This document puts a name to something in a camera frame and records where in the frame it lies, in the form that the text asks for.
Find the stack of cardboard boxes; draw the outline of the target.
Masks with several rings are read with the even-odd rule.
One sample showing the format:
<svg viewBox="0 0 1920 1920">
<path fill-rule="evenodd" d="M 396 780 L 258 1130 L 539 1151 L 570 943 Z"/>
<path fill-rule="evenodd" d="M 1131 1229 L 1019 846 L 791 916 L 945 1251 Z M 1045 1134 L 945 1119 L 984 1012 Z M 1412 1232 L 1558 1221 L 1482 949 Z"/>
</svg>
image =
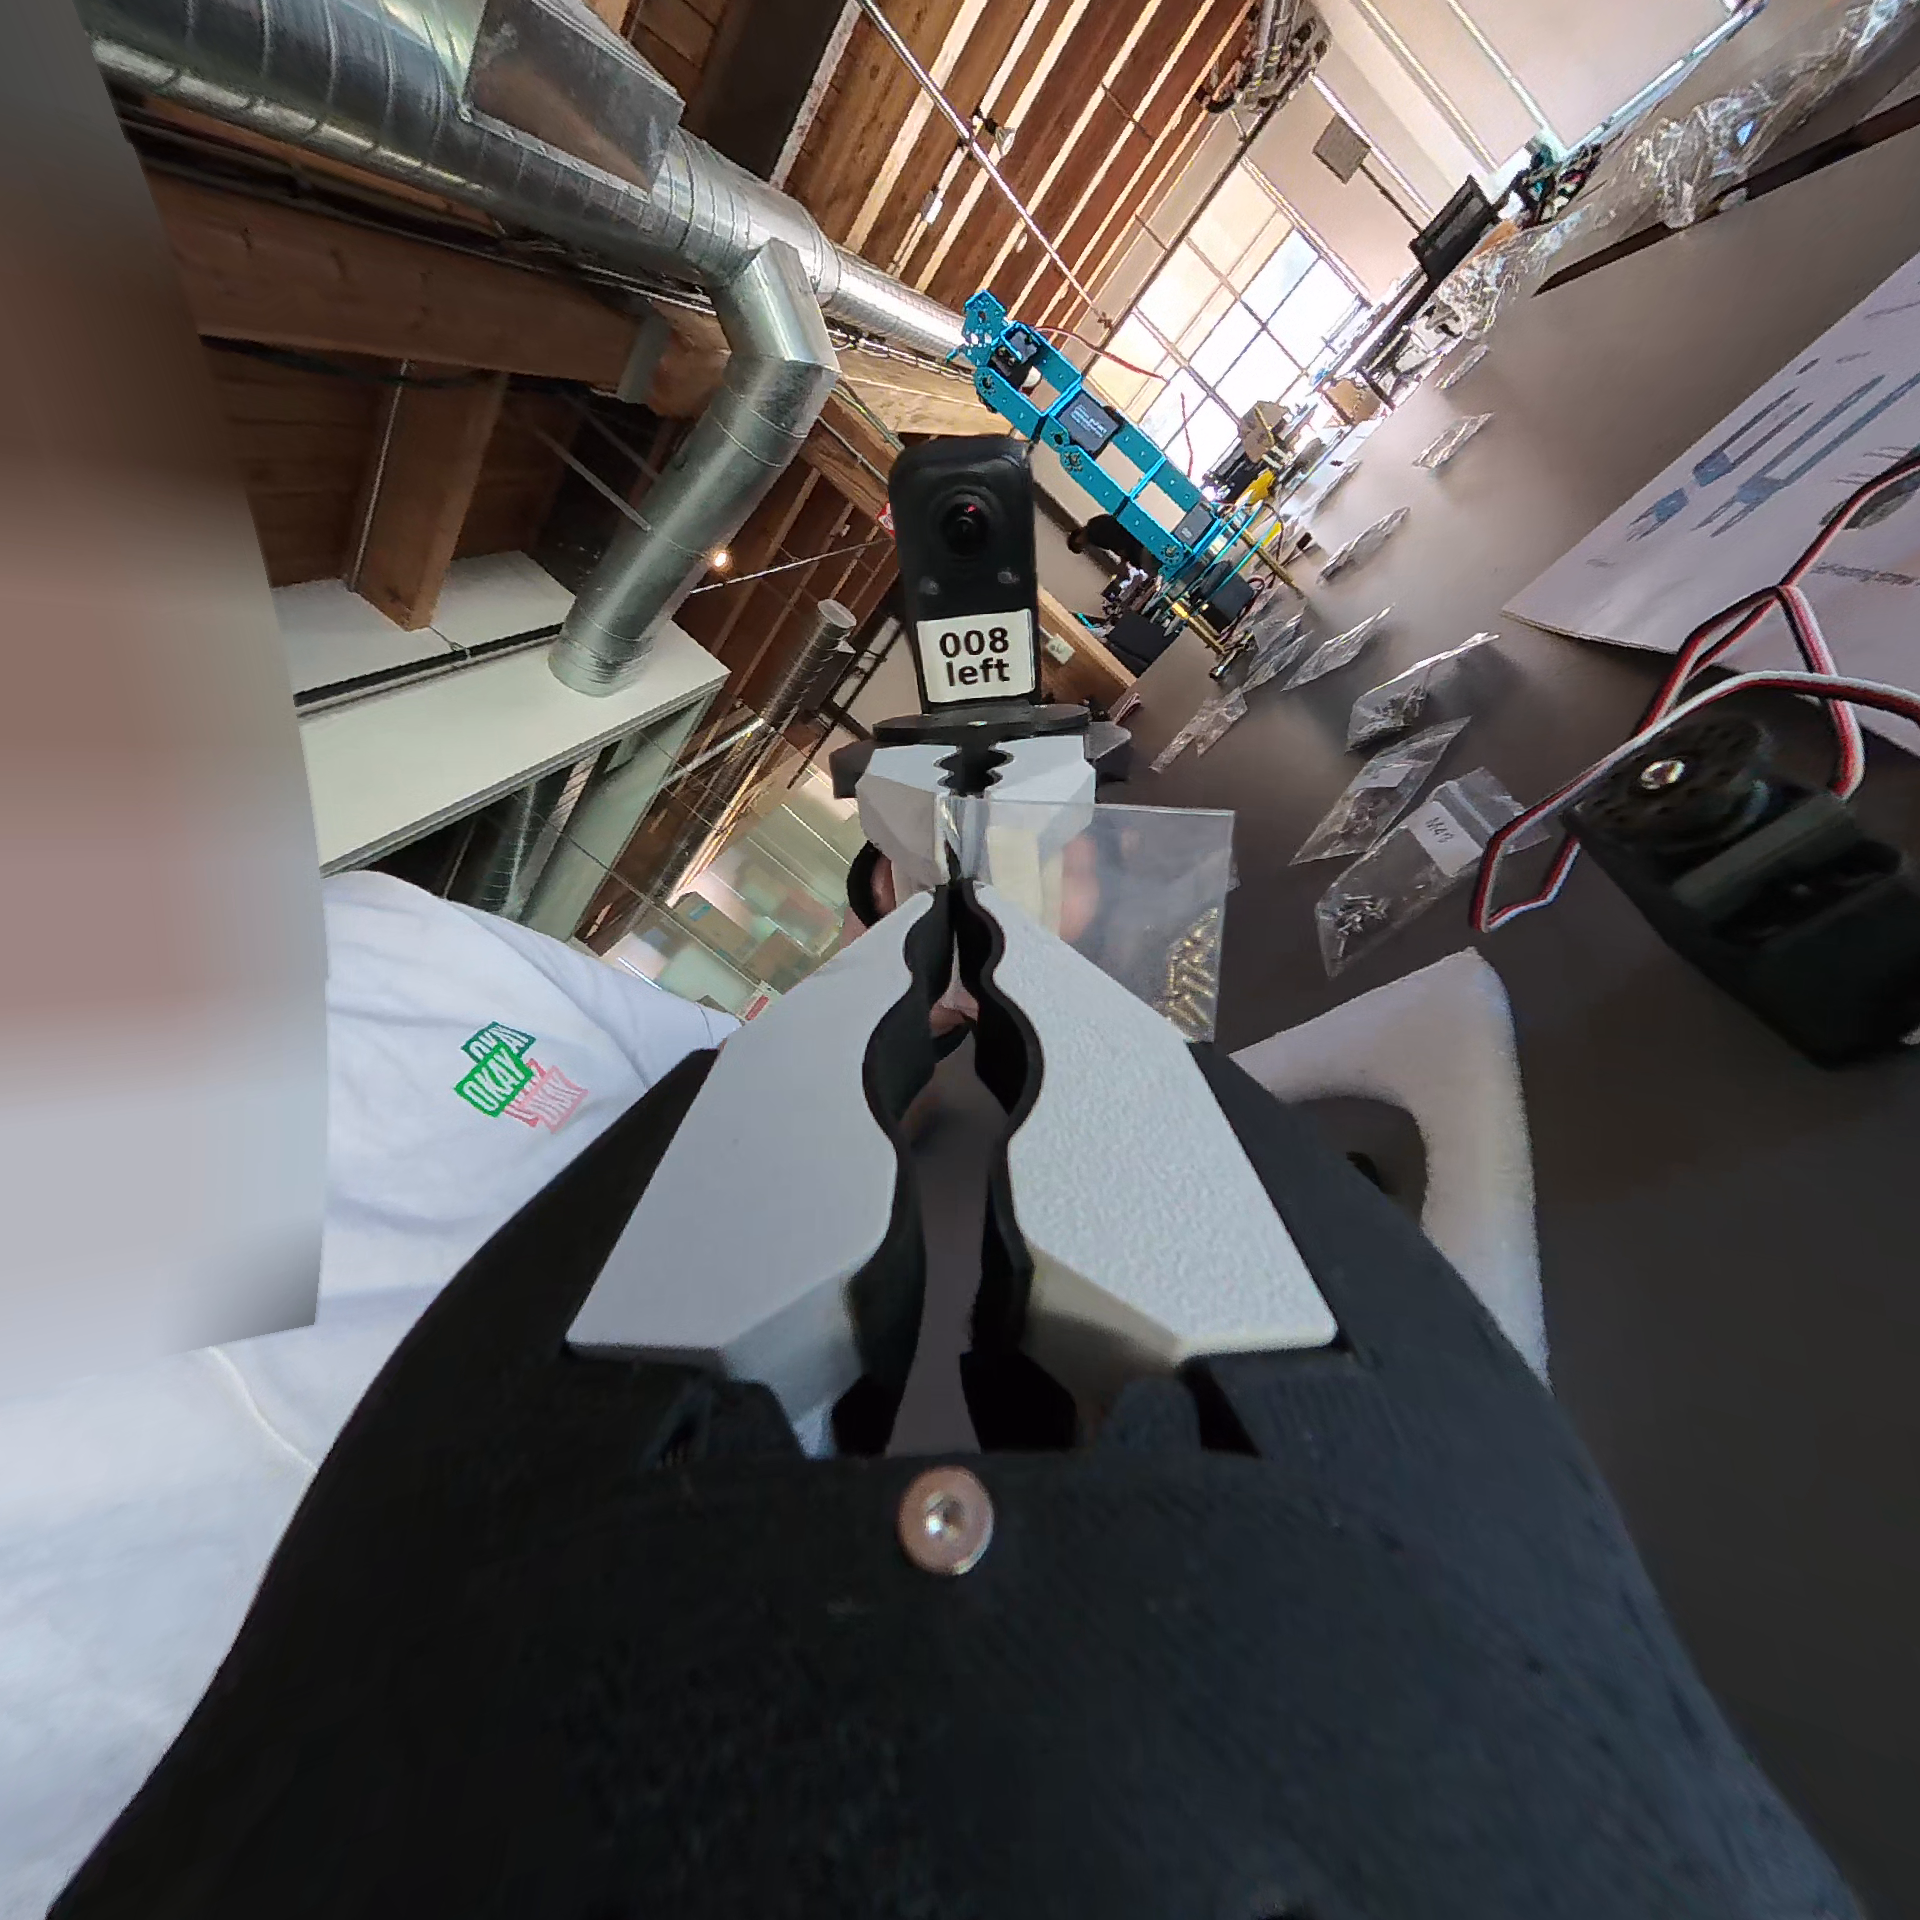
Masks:
<svg viewBox="0 0 1920 1920">
<path fill-rule="evenodd" d="M 844 859 L 819 840 L 736 834 L 673 904 L 754 993 L 799 987 L 844 935 Z"/>
</svg>

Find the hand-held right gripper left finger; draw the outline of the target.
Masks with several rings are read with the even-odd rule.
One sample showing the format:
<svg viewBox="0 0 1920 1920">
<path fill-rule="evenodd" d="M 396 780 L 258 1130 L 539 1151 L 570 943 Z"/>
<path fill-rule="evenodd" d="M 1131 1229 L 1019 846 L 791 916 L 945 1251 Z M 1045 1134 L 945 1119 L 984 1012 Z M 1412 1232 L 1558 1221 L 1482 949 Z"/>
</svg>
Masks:
<svg viewBox="0 0 1920 1920">
<path fill-rule="evenodd" d="M 763 1383 L 788 1418 L 866 1383 L 882 1438 L 925 1312 L 904 1119 L 939 1069 L 945 987 L 948 889 L 931 889 L 740 1024 L 565 1344 Z"/>
</svg>

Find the black monitor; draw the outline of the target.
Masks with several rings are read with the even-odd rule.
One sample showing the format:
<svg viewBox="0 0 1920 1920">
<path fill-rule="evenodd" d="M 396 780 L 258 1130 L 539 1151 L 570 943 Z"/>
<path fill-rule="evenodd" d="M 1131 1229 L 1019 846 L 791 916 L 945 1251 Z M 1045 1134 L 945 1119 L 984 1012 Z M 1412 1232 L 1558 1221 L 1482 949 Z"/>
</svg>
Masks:
<svg viewBox="0 0 1920 1920">
<path fill-rule="evenodd" d="M 1412 239 L 1425 285 L 1443 285 L 1491 227 L 1499 205 L 1484 205 L 1482 179 L 1462 179 L 1451 205 Z"/>
</svg>

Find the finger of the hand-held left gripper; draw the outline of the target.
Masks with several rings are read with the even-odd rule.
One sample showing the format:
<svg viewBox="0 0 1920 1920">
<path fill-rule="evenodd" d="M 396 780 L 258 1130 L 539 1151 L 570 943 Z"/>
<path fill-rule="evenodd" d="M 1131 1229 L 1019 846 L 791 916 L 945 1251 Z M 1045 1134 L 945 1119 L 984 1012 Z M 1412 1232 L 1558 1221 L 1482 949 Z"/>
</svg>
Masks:
<svg viewBox="0 0 1920 1920">
<path fill-rule="evenodd" d="M 955 878 L 1006 904 L 1066 904 L 1070 846 L 1090 822 L 1090 759 L 1006 759 L 984 793 L 955 796 Z"/>
<path fill-rule="evenodd" d="M 948 759 L 866 759 L 856 775 L 856 822 L 898 868 L 898 904 L 948 883 L 945 840 Z"/>
</svg>

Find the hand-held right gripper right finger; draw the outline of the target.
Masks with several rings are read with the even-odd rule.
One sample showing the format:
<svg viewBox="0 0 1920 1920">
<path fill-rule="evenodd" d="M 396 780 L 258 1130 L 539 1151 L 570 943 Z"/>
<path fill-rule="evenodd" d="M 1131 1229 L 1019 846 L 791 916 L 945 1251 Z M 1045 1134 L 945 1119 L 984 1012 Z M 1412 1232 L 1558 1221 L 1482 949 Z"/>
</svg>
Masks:
<svg viewBox="0 0 1920 1920">
<path fill-rule="evenodd" d="M 1199 1049 L 993 883 L 955 889 L 1006 1113 L 962 1391 L 984 1451 L 1066 1451 L 1199 1362 L 1334 1348 Z"/>
</svg>

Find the open instruction manual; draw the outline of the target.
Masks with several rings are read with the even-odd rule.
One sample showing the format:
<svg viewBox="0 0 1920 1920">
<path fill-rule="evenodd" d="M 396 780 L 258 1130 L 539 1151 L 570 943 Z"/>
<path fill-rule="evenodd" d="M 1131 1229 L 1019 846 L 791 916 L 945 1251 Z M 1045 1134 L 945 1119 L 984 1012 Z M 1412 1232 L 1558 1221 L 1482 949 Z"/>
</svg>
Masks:
<svg viewBox="0 0 1920 1920">
<path fill-rule="evenodd" d="M 1703 615 L 1777 585 L 1840 505 L 1916 446 L 1920 261 L 1902 261 L 1506 615 L 1677 653 Z M 1843 678 L 1920 687 L 1916 486 L 1859 505 L 1806 575 L 1806 598 Z"/>
</svg>

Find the crumpled large plastic wrapping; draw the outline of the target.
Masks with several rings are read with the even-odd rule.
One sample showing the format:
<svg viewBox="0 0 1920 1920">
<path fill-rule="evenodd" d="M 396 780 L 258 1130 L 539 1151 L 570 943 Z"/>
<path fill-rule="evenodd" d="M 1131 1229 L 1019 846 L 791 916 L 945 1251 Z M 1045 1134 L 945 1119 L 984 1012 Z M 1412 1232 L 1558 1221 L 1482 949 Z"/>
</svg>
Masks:
<svg viewBox="0 0 1920 1920">
<path fill-rule="evenodd" d="M 1875 73 L 1902 35 L 1916 35 L 1916 9 L 1851 9 L 1765 73 L 1647 115 L 1548 227 L 1477 250 L 1434 300 L 1462 340 L 1482 340 L 1517 300 L 1539 298 L 1570 250 L 1632 239 L 1635 227 L 1683 231 L 1703 218 L 1791 129 L 1855 73 Z"/>
</svg>

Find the packet of brass screws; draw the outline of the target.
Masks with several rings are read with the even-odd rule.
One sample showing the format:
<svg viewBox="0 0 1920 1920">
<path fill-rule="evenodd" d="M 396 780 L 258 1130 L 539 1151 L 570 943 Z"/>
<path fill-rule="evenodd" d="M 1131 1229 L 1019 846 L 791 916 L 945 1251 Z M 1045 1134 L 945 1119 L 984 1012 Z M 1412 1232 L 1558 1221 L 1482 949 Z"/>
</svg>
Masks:
<svg viewBox="0 0 1920 1920">
<path fill-rule="evenodd" d="M 955 796 L 945 796 L 945 840 L 955 859 Z M 1229 878 L 1229 810 L 1090 807 L 1085 834 L 1070 846 L 1070 898 L 1011 910 L 1183 1040 L 1213 1040 Z"/>
</svg>

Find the metal ventilation duct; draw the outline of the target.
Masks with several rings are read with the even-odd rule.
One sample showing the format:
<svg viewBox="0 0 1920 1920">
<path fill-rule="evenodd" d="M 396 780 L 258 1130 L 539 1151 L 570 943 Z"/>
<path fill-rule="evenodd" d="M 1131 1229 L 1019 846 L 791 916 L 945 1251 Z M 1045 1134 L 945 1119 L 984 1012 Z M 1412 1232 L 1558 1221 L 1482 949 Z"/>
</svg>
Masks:
<svg viewBox="0 0 1920 1920">
<path fill-rule="evenodd" d="M 827 322 L 948 360 L 962 315 L 839 250 L 806 205 L 684 135 L 657 70 L 570 0 L 83 0 L 108 84 L 657 269 L 716 300 L 728 362 L 707 417 L 576 588 L 547 669 L 576 692 L 633 678 L 806 449 L 839 351 Z"/>
</svg>

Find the scattered clear screw bags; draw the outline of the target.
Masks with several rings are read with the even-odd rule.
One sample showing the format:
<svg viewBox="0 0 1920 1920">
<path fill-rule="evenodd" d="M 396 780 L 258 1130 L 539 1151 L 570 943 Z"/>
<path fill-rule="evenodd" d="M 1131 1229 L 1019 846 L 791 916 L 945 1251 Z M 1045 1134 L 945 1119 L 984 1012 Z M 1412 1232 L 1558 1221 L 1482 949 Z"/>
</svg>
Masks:
<svg viewBox="0 0 1920 1920">
<path fill-rule="evenodd" d="M 1167 735 L 1150 775 L 1167 775 L 1178 759 L 1208 759 L 1259 692 L 1303 692 L 1361 665 L 1386 632 L 1392 610 L 1325 632 L 1308 604 L 1288 610 L 1282 588 L 1270 588 L 1240 635 L 1240 665 Z M 1517 796 L 1484 771 L 1434 780 L 1491 684 L 1499 632 L 1467 632 L 1352 692 L 1341 724 L 1341 755 L 1352 759 L 1346 789 L 1288 859 L 1297 868 L 1341 860 L 1312 904 L 1327 979 L 1451 898 L 1482 860 L 1484 834 L 1517 816 Z"/>
</svg>

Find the white foam frame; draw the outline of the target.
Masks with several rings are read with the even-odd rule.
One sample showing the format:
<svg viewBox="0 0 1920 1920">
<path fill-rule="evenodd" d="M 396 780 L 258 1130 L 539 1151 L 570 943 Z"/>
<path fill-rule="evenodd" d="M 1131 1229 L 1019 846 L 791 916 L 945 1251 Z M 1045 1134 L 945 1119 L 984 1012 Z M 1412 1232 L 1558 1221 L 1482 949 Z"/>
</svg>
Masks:
<svg viewBox="0 0 1920 1920">
<path fill-rule="evenodd" d="M 1548 1383 L 1531 1134 L 1506 979 L 1456 949 L 1229 1055 L 1270 1097 L 1376 1097 L 1425 1134 L 1425 1236 Z"/>
</svg>

